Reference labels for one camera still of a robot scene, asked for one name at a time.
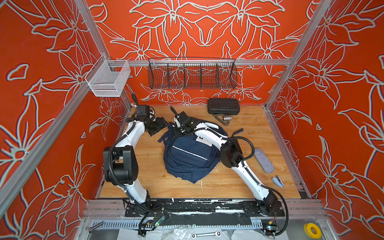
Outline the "navy blue student backpack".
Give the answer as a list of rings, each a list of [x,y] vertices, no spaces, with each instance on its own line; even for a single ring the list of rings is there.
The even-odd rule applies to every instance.
[[[175,122],[169,124],[168,131],[159,139],[159,142],[165,144],[164,164],[166,170],[176,178],[195,184],[210,174],[221,162],[220,150],[195,135],[175,135],[175,126]],[[222,127],[218,127],[219,133],[228,136]]]

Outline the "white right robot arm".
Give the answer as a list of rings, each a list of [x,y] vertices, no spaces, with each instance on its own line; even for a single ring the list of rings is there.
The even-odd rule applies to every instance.
[[[235,171],[245,182],[258,202],[262,215],[270,216],[277,209],[281,209],[284,210],[286,217],[289,216],[288,206],[282,194],[265,186],[247,164],[247,160],[255,153],[255,147],[250,140],[235,135],[225,136],[219,133],[219,127],[213,123],[189,117],[185,112],[177,113],[173,107],[170,109],[175,114],[176,135],[195,135],[220,150],[221,162]]]

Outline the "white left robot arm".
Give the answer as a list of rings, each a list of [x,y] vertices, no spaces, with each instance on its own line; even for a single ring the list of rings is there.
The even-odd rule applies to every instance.
[[[126,120],[124,133],[103,151],[105,180],[119,187],[130,201],[144,211],[155,211],[149,192],[142,187],[135,147],[144,133],[150,136],[168,126],[164,118],[156,117],[153,107],[137,105],[133,115]]]

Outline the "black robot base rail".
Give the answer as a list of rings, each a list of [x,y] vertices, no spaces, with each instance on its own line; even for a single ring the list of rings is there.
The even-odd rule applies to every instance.
[[[154,199],[150,217],[169,216],[171,214],[241,214],[246,217],[284,217],[285,207],[277,202],[271,212],[253,199]]]

